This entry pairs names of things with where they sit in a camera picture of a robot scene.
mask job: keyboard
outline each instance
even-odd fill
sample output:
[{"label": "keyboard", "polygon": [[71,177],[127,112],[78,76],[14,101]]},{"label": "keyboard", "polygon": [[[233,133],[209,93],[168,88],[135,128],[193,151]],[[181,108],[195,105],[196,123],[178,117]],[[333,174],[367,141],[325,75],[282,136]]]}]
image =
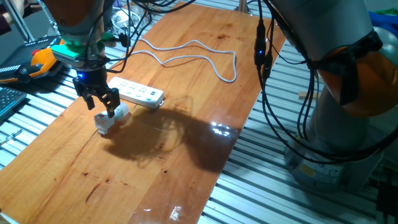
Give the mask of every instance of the keyboard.
[{"label": "keyboard", "polygon": [[24,92],[0,87],[0,120],[3,120],[25,98]]}]

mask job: power strip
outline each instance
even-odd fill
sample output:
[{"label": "power strip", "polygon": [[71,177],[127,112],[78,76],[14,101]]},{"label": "power strip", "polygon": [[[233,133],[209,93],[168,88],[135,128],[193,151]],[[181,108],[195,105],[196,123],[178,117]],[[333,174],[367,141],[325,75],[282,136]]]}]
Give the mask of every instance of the power strip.
[{"label": "power strip", "polygon": [[149,86],[125,80],[120,77],[114,77],[108,83],[110,88],[119,89],[120,99],[136,103],[146,108],[156,109],[163,105],[164,93]]}]

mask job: wooden tabletop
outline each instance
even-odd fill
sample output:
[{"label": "wooden tabletop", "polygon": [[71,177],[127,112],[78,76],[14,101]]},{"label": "wooden tabletop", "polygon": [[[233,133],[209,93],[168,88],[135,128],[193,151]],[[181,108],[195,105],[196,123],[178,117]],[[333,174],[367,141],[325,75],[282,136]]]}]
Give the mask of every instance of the wooden tabletop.
[{"label": "wooden tabletop", "polygon": [[[132,56],[118,76],[163,90],[164,105],[152,111],[126,102],[131,114],[103,138],[93,116],[104,107],[97,100],[88,111],[77,99],[0,171],[0,209],[19,223],[196,223],[260,91],[257,23],[197,5],[164,16],[145,39],[156,47],[196,39],[234,50],[236,82],[219,80],[206,60],[162,67],[148,55]],[[284,40],[276,30],[276,49]],[[151,50],[140,42],[143,49]],[[233,77],[232,55],[199,47],[155,54],[206,55]]]}]

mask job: white power cable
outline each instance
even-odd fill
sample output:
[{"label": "white power cable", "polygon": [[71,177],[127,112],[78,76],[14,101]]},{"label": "white power cable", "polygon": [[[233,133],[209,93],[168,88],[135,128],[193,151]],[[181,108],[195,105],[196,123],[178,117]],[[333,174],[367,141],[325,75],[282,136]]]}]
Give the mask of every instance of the white power cable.
[{"label": "white power cable", "polygon": [[154,46],[153,46],[148,40],[146,40],[146,39],[140,38],[139,40],[145,42],[145,43],[146,43],[147,45],[149,45],[152,49],[154,49],[154,50],[159,50],[159,51],[177,50],[177,49],[181,49],[181,48],[187,46],[188,44],[190,44],[190,43],[192,43],[192,42],[196,42],[196,43],[202,45],[204,48],[206,48],[207,50],[209,50],[210,52],[213,52],[213,53],[218,53],[218,54],[233,54],[234,78],[233,78],[232,80],[227,80],[227,79],[223,78],[223,77],[217,72],[216,66],[215,66],[214,63],[210,60],[210,58],[205,57],[205,56],[202,56],[202,55],[184,55],[184,56],[179,56],[179,57],[170,58],[170,59],[166,60],[165,62],[160,61],[160,59],[157,58],[152,52],[149,52],[149,51],[147,51],[147,50],[139,50],[139,51],[133,52],[131,55],[134,55],[134,54],[148,54],[148,55],[154,57],[154,58],[156,59],[156,61],[158,61],[161,65],[164,65],[164,64],[166,64],[167,62],[170,62],[170,61],[176,60],[176,59],[180,59],[180,58],[203,58],[203,59],[206,59],[207,61],[210,62],[210,64],[211,64],[211,66],[213,67],[213,69],[214,69],[214,71],[215,71],[217,77],[218,77],[220,80],[223,80],[223,81],[226,82],[226,83],[233,83],[233,82],[235,82],[235,80],[236,80],[236,78],[237,78],[237,76],[238,76],[238,75],[236,74],[236,54],[235,54],[235,51],[233,51],[233,50],[231,50],[231,51],[214,50],[214,49],[211,49],[211,48],[207,47],[206,45],[204,45],[203,43],[201,43],[201,42],[198,41],[198,40],[191,40],[191,41],[189,41],[188,43],[186,43],[186,44],[184,44],[184,45],[181,45],[181,46],[179,46],[179,47],[172,47],[172,48],[168,48],[168,49],[163,49],[163,48],[159,48],[159,47],[154,47]]}]

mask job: white plug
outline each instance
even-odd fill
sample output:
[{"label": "white plug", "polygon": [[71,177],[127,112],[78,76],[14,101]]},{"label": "white plug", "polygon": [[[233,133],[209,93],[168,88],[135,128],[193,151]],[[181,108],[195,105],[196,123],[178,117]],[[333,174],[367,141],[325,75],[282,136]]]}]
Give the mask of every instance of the white plug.
[{"label": "white plug", "polygon": [[110,118],[106,111],[94,116],[95,126],[98,128],[100,134],[107,134],[108,129],[114,124],[115,121],[119,121],[129,113],[129,107],[125,103],[120,103],[120,105],[115,109],[114,116]]}]

